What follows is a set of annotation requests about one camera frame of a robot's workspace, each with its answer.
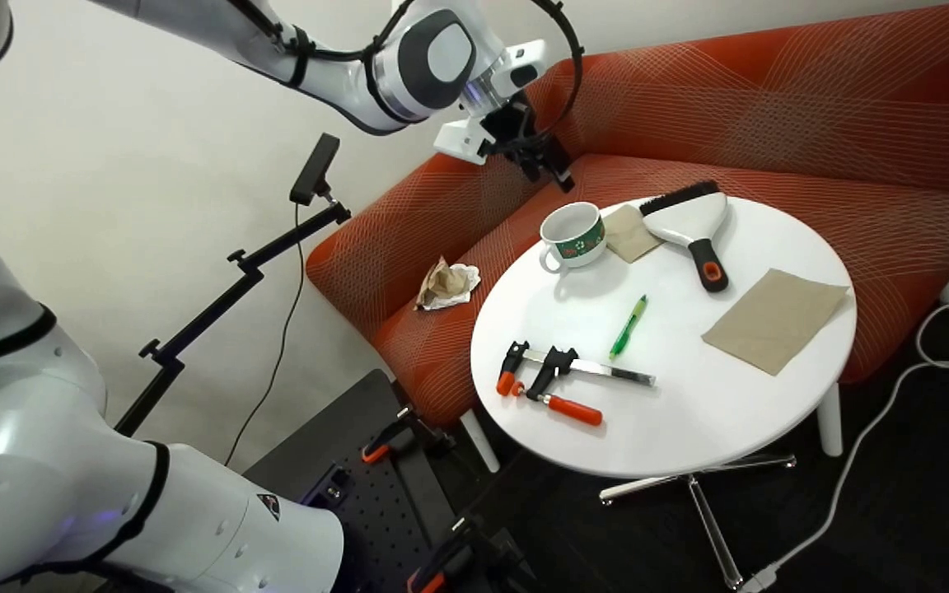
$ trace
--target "power cord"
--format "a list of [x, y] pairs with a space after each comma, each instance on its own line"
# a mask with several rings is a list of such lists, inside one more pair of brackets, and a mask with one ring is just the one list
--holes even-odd
[[246, 418], [240, 421], [240, 428], [239, 428], [239, 433], [233, 433], [233, 440], [231, 440], [231, 450], [226, 454], [222, 463], [231, 463], [231, 461], [233, 461], [245, 432], [251, 428], [253, 415], [257, 415], [257, 412], [268, 404], [268, 398], [273, 394], [273, 385], [278, 385], [278, 374], [280, 374], [280, 364], [283, 364], [283, 352], [288, 352], [289, 319], [297, 315], [301, 298], [303, 298], [303, 287], [308, 287], [303, 243], [297, 243], [297, 251], [301, 251], [301, 282], [297, 282], [297, 292], [289, 297], [288, 315], [283, 315], [283, 323], [280, 323], [280, 343], [278, 343], [278, 359], [273, 359], [268, 387], [265, 387], [265, 394], [253, 403], [253, 408], [246, 412]]
[[905, 381], [911, 374], [924, 371], [924, 367], [949, 367], [949, 359], [936, 359], [936, 355], [928, 355], [925, 345], [924, 345], [924, 336], [925, 336], [925, 330], [932, 325], [932, 319], [936, 319], [941, 312], [949, 312], [949, 304], [936, 307], [936, 310], [921, 323], [917, 343], [913, 343], [921, 363], [913, 363], [913, 364], [905, 364], [905, 367], [900, 371], [900, 377], [892, 381], [892, 390], [890, 390], [888, 404], [882, 404], [882, 408], [871, 418], [871, 426], [856, 433], [856, 440], [855, 440], [855, 448], [849, 448], [849, 454], [848, 454], [848, 461], [843, 461], [843, 470], [839, 470], [839, 476], [838, 476], [838, 484], [833, 484], [833, 498], [832, 498], [832, 509], [829, 509], [823, 522], [822, 522], [808, 540], [802, 540], [797, 546], [792, 546], [788, 553], [781, 553], [775, 564], [767, 564], [767, 566], [760, 566], [755, 577], [748, 577], [737, 593], [770, 589], [770, 585], [779, 583], [779, 568], [781, 568], [788, 560], [794, 560], [797, 553], [805, 553], [810, 543], [819, 543], [819, 540], [832, 530], [832, 522], [833, 522], [833, 517], [838, 517], [838, 504], [839, 504], [843, 484], [848, 484], [848, 473], [849, 473], [849, 466], [855, 466], [863, 440], [871, 437], [871, 432], [892, 412], [892, 404], [897, 404], [897, 398], [900, 398], [900, 390], [904, 390], [904, 381]]

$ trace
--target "pen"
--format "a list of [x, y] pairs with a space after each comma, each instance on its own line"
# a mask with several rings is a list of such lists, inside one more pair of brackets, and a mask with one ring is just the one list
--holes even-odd
[[640, 323], [644, 310], [647, 310], [647, 292], [636, 298], [636, 307], [632, 307], [632, 312], [631, 312], [631, 319], [625, 319], [625, 330], [619, 330], [619, 336], [612, 340], [611, 359], [615, 359], [619, 352], [625, 352], [631, 336], [632, 336], [632, 325]]

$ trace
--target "red couch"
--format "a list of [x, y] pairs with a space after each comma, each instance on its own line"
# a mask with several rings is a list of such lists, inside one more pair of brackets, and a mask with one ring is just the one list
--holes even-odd
[[[949, 280], [949, 6], [588, 54], [559, 126], [577, 187], [514, 163], [430, 159], [310, 254], [310, 280], [384, 352], [432, 426], [476, 404], [472, 323], [506, 266], [570, 196], [612, 205], [716, 177], [819, 227], [859, 304], [843, 381], [871, 377]], [[530, 86], [541, 119], [570, 63]], [[476, 304], [412, 307], [440, 260], [483, 271]]]

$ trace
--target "round white table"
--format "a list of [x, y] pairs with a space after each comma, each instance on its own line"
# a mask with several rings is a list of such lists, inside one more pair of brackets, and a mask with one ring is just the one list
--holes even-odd
[[[489, 292], [476, 336], [472, 374], [489, 415], [533, 454], [600, 476], [675, 476], [737, 461], [788, 433], [810, 412], [822, 415], [823, 450], [839, 454], [838, 374], [856, 333], [855, 292], [839, 312], [779, 371], [767, 374], [701, 340], [730, 307], [770, 266], [849, 287], [833, 248], [797, 217], [730, 196], [730, 219], [711, 237], [731, 287], [707, 292], [684, 248], [663, 243], [636, 262], [612, 251], [588, 271], [546, 273], [543, 243], [522, 254]], [[648, 307], [615, 364], [648, 371], [656, 381], [632, 385], [570, 371], [551, 390], [604, 412], [604, 426], [581, 426], [541, 403], [499, 394], [507, 345], [577, 350], [581, 359], [606, 363], [632, 304]]]

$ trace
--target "white mug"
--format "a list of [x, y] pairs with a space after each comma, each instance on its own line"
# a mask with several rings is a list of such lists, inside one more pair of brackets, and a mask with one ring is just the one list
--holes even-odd
[[565, 273], [604, 258], [606, 222], [598, 205], [570, 199], [543, 217], [541, 240], [546, 248], [541, 266], [546, 273]]

